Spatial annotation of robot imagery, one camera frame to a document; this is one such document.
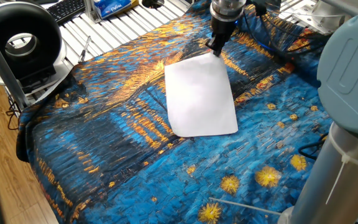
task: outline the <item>black keyboard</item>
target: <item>black keyboard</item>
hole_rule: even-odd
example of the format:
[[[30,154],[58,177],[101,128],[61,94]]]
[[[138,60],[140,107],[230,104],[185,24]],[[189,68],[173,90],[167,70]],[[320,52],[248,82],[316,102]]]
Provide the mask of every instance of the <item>black keyboard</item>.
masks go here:
[[[62,25],[84,10],[84,0],[62,0],[47,9],[59,25]]]

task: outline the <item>white paper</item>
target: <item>white paper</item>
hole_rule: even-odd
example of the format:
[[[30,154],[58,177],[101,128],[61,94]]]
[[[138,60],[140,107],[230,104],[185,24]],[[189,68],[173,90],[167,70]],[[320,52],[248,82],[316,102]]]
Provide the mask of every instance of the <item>white paper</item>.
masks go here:
[[[180,137],[238,131],[229,77],[222,58],[204,54],[165,67],[168,120]]]

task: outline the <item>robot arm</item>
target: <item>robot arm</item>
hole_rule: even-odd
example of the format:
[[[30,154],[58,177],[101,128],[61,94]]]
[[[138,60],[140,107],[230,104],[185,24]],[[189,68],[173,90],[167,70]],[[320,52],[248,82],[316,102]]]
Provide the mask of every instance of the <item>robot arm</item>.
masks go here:
[[[218,57],[224,44],[230,39],[236,21],[242,16],[246,0],[213,0],[211,3],[212,39],[206,45]]]

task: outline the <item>blue patterned fabric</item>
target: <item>blue patterned fabric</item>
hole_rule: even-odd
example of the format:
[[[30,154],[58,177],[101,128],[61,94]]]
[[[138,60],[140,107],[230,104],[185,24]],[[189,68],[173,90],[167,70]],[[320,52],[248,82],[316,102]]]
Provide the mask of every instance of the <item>blue patterned fabric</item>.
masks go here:
[[[209,197],[276,212],[296,202],[313,163],[295,149],[331,123],[316,89],[318,54],[281,63],[239,21],[222,52],[239,131],[179,138],[170,129],[164,66],[209,51],[209,4],[77,65],[22,113],[17,155],[59,223],[275,223],[275,215]],[[249,10],[256,38],[268,44]],[[296,44],[271,31],[281,49]]]

